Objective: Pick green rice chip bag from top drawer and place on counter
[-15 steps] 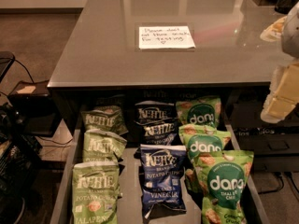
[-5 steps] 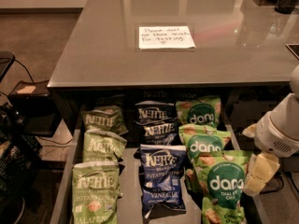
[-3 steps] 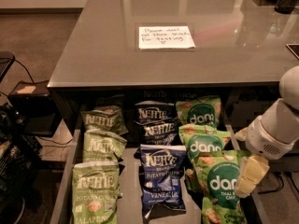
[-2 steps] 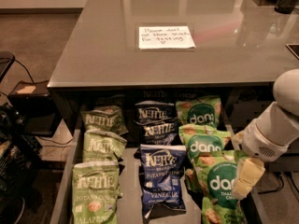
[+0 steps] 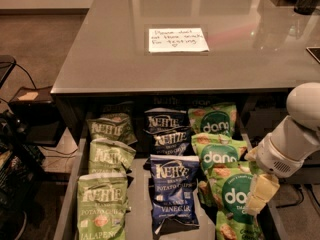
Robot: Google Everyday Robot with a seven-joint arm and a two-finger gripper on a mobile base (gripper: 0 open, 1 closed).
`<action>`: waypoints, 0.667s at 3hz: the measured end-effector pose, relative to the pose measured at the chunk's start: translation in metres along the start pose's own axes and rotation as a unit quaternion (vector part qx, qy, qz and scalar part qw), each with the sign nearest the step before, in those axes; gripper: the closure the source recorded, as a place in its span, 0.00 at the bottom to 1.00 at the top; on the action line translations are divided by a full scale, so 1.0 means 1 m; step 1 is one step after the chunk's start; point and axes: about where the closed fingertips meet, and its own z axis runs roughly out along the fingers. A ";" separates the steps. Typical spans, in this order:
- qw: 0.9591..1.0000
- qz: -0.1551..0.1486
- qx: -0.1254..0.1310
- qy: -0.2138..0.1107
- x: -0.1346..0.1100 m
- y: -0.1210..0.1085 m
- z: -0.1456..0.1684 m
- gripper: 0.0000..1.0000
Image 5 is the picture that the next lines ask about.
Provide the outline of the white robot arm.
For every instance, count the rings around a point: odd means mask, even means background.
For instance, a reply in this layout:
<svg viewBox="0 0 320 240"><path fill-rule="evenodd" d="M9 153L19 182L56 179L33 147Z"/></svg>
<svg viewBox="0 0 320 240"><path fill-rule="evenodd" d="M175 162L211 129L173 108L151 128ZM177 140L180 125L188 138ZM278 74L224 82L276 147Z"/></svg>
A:
<svg viewBox="0 0 320 240"><path fill-rule="evenodd" d="M292 176L320 148L320 84L310 82L294 88L286 109L288 115L245 155L258 167L245 204L249 215L259 214L277 193L279 179Z"/></svg>

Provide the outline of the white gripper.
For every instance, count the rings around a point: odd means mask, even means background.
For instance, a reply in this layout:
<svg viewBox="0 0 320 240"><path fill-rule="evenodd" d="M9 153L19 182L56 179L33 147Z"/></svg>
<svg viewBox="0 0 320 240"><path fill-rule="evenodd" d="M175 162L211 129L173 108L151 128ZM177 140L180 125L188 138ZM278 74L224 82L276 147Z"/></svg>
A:
<svg viewBox="0 0 320 240"><path fill-rule="evenodd" d="M303 165L303 160L295 161L284 156L272 143L271 136L272 134L268 133L245 155L246 160L255 162L262 171L269 173L253 177L252 194L254 196L249 195L245 205L246 213L252 216L258 215L266 202L269 202L277 193L280 188L278 178L291 177Z"/></svg>

